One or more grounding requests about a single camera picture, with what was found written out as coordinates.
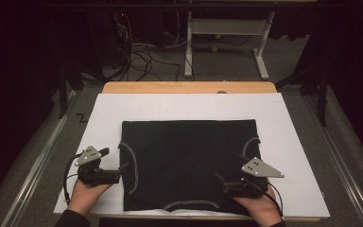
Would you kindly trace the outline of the person's right hand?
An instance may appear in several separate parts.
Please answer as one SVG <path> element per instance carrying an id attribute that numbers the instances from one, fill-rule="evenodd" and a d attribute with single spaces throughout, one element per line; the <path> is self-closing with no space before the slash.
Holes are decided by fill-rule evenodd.
<path id="1" fill-rule="evenodd" d="M 276 204 L 266 195 L 256 199 L 234 198 L 234 200 L 247 209 L 260 227 L 271 227 L 283 221 Z"/>

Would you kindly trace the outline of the black knit vest grey trim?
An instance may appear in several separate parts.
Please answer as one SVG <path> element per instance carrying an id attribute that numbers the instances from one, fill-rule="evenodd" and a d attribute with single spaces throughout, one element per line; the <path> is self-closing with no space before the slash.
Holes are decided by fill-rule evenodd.
<path id="1" fill-rule="evenodd" d="M 241 176 L 242 154 L 261 156 L 256 122 L 252 120 L 125 121 L 120 163 L 124 209 L 181 209 L 246 216 L 240 204 L 223 192 L 216 179 Z"/>

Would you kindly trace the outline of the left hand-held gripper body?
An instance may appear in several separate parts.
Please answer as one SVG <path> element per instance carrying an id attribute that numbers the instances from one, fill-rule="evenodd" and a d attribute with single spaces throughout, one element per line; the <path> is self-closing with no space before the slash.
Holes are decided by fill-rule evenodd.
<path id="1" fill-rule="evenodd" d="M 117 170 L 104 170 L 100 167 L 101 156 L 99 150 L 93 146 L 81 152 L 75 166 L 78 168 L 78 178 L 90 186 L 119 183 L 122 173 Z"/>

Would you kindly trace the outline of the dark equipment with red light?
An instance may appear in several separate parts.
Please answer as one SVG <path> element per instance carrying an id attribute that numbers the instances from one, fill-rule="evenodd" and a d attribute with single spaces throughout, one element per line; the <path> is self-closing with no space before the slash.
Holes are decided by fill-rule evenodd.
<path id="1" fill-rule="evenodd" d="M 112 35 L 114 37 L 114 64 L 125 64 L 130 57 L 131 41 L 130 30 L 122 24 L 122 17 L 118 12 L 109 13 L 111 20 Z"/>

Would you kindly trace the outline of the metal floor rail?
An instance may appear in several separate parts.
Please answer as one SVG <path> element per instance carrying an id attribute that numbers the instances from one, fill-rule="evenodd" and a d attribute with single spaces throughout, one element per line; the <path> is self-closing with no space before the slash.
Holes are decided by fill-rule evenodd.
<path id="1" fill-rule="evenodd" d="M 17 227 L 49 162 L 53 147 L 67 121 L 67 113 L 78 98 L 71 91 L 65 96 L 67 107 L 61 116 L 60 95 L 55 93 L 53 110 L 31 136 L 16 158 L 3 183 L 4 202 L 8 206 L 0 227 Z"/>
<path id="2" fill-rule="evenodd" d="M 321 124 L 320 118 L 317 116 L 317 108 L 313 103 L 312 98 L 310 96 L 304 96 L 302 99 L 321 131 L 322 137 L 327 144 L 329 154 L 331 156 L 333 166 L 336 169 L 337 175 L 339 176 L 343 187 L 363 224 L 363 193 L 357 182 L 354 180 L 354 177 L 348 166 L 345 164 L 344 159 L 340 154 L 340 149 L 333 140 L 331 133 L 326 126 Z"/>

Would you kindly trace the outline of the white board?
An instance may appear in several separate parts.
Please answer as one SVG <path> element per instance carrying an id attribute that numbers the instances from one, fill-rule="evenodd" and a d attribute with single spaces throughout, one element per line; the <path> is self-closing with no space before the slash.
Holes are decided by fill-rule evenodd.
<path id="1" fill-rule="evenodd" d="M 78 145 L 108 148 L 102 166 L 119 166 L 121 123 L 126 120 L 254 119 L 261 158 L 283 172 L 272 179 L 282 195 L 288 220 L 319 220 L 330 214 L 304 153 L 285 101 L 267 94 L 100 94 Z"/>

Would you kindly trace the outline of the white metal stand frame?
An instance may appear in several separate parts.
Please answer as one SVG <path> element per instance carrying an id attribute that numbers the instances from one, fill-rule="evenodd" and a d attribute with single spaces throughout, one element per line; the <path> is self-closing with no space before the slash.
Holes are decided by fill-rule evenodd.
<path id="1" fill-rule="evenodd" d="M 192 12 L 187 17 L 186 51 L 184 60 L 184 75 L 193 76 L 193 51 L 192 37 L 194 35 L 237 35 L 260 36 L 261 43 L 258 48 L 253 48 L 258 71 L 262 80 L 269 80 L 263 52 L 268 40 L 275 12 L 268 14 L 263 20 L 232 20 L 232 19 L 194 19 Z"/>

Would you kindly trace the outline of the black metal stand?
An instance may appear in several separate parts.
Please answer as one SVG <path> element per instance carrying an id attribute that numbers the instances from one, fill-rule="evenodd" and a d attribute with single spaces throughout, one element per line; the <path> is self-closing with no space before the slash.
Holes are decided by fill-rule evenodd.
<path id="1" fill-rule="evenodd" d="M 106 82 L 107 79 L 103 76 L 103 72 L 99 69 L 95 72 L 87 66 L 76 61 L 64 60 L 60 62 L 59 67 L 59 95 L 60 95 L 60 113 L 58 119 L 63 119 L 70 101 L 68 100 L 68 89 L 70 86 L 73 91 L 82 91 L 85 86 L 85 81 Z"/>
<path id="2" fill-rule="evenodd" d="M 328 67 L 321 63 L 310 65 L 301 72 L 293 73 L 276 82 L 275 87 L 280 89 L 287 84 L 300 84 L 299 91 L 302 96 L 312 96 L 313 94 L 318 96 L 317 117 L 321 125 L 326 127 Z"/>

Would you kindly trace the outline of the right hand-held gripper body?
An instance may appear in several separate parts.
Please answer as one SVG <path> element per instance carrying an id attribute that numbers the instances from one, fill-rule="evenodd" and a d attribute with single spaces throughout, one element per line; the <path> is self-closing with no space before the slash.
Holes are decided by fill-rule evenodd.
<path id="1" fill-rule="evenodd" d="M 236 180 L 224 180 L 223 191 L 234 198 L 261 198 L 268 191 L 269 178 L 283 178 L 285 174 L 261 159 L 253 157 L 240 168 Z"/>

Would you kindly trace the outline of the person's left hand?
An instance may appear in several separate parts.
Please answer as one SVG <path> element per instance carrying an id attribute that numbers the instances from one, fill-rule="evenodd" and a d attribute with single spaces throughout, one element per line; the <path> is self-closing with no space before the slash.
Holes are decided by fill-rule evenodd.
<path id="1" fill-rule="evenodd" d="M 100 196 L 110 187 L 110 184 L 90 186 L 81 180 L 76 180 L 67 209 L 86 216 L 95 206 Z"/>

